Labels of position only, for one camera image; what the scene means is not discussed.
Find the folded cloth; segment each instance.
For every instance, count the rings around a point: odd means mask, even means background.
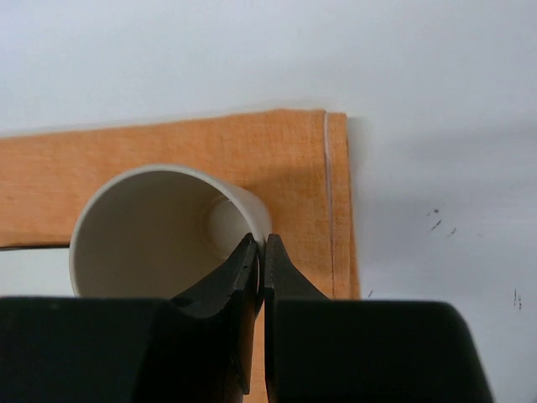
[[[90,196],[115,175],[188,165],[258,195],[296,267],[332,297],[357,297],[347,119],[276,110],[0,140],[0,247],[69,243]],[[265,401],[263,317],[252,394]]]

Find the white stitching line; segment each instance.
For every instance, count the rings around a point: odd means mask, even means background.
[[[330,236],[330,256],[331,256],[331,272],[332,272],[332,295],[336,291],[336,285],[334,284],[334,225],[332,222],[333,209],[332,209],[332,169],[330,160],[330,136],[328,133],[328,112],[325,111],[325,118],[323,123],[323,136],[325,140],[325,176],[326,176],[326,197],[328,200],[328,227]]]

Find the white cup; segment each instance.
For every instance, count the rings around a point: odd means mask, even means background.
[[[260,259],[271,231],[252,193],[181,165],[111,179],[86,204],[70,241],[77,296],[171,298],[222,264],[246,233]]]

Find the orange towel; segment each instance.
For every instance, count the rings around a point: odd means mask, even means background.
[[[0,247],[68,243],[89,197],[140,165],[189,165],[258,195],[289,256],[328,296],[357,297],[347,119],[277,110],[0,140]],[[266,401],[263,315],[252,393]]]

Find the white table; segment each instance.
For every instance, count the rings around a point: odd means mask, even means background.
[[[531,402],[536,19],[534,0],[3,1],[0,131],[348,113],[362,294],[450,301],[497,400]],[[1,252],[0,294],[69,295],[67,270]]]

